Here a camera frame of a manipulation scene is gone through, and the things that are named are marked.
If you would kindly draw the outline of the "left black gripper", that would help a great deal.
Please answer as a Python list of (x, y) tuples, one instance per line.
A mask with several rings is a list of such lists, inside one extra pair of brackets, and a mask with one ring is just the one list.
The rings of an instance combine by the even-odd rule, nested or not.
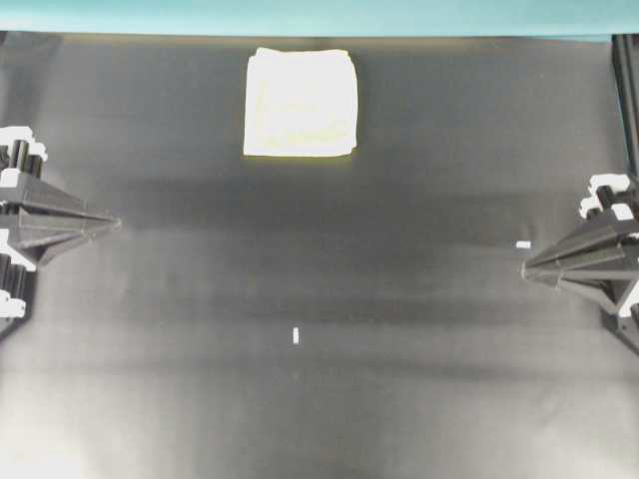
[[(2, 319), (25, 316), (26, 282), (36, 264), (46, 264), (121, 226), (111, 212), (37, 179), (47, 160), (46, 146), (36, 140), (29, 126), (1, 128), (1, 193), (15, 193), (17, 188), (17, 202), (1, 199), (1, 220), (5, 222), (1, 225)], [(17, 226), (21, 207), (29, 213), (79, 219), (20, 219)], [(17, 233), (11, 234), (10, 228), (16, 226)], [(17, 247), (10, 239), (17, 239)]]

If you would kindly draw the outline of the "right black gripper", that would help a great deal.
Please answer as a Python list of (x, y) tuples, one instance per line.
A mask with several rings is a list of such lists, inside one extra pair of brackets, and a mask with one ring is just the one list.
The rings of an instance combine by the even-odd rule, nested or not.
[(585, 225), (527, 260), (522, 276), (595, 302), (607, 332), (637, 353), (638, 180), (592, 176), (578, 212)]

